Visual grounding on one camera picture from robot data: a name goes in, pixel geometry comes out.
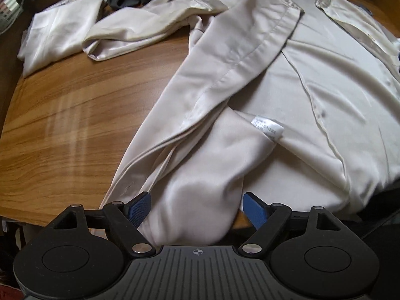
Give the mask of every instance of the wooden tabletop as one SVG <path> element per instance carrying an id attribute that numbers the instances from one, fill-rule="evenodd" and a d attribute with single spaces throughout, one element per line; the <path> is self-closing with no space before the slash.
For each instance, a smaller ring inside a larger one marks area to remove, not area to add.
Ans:
<path id="1" fill-rule="evenodd" d="M 392 29 L 370 0 L 359 1 Z M 0 139 L 0 216 L 45 225 L 72 203 L 98 208 L 187 52 L 182 29 L 133 53 L 102 62 L 80 53 L 20 79 Z M 235 227 L 248 225 L 240 213 Z"/>

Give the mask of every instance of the blue textured pad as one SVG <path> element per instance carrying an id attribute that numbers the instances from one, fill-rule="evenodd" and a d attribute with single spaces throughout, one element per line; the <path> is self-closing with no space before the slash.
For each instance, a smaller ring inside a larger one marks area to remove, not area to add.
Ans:
<path id="1" fill-rule="evenodd" d="M 129 208 L 128 220 L 137 229 L 143 220 L 148 216 L 151 210 L 151 196 L 147 194 L 137 203 Z"/>
<path id="2" fill-rule="evenodd" d="M 256 229 L 268 220 L 266 210 L 247 193 L 243 195 L 243 212 Z"/>

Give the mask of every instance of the cable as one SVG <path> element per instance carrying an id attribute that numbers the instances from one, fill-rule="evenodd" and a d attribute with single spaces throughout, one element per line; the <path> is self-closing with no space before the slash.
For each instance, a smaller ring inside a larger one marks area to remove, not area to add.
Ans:
<path id="1" fill-rule="evenodd" d="M 12 21 L 9 22 L 9 24 L 7 25 L 7 27 L 5 27 L 5 29 L 3 31 L 0 31 L 0 35 L 4 34 L 7 30 L 9 30 L 11 28 L 11 26 L 14 24 L 14 22 L 17 20 L 20 10 L 23 8 L 25 0 L 21 0 L 21 4 L 19 5 L 19 9 L 15 12 L 15 17 L 14 19 L 12 19 Z"/>

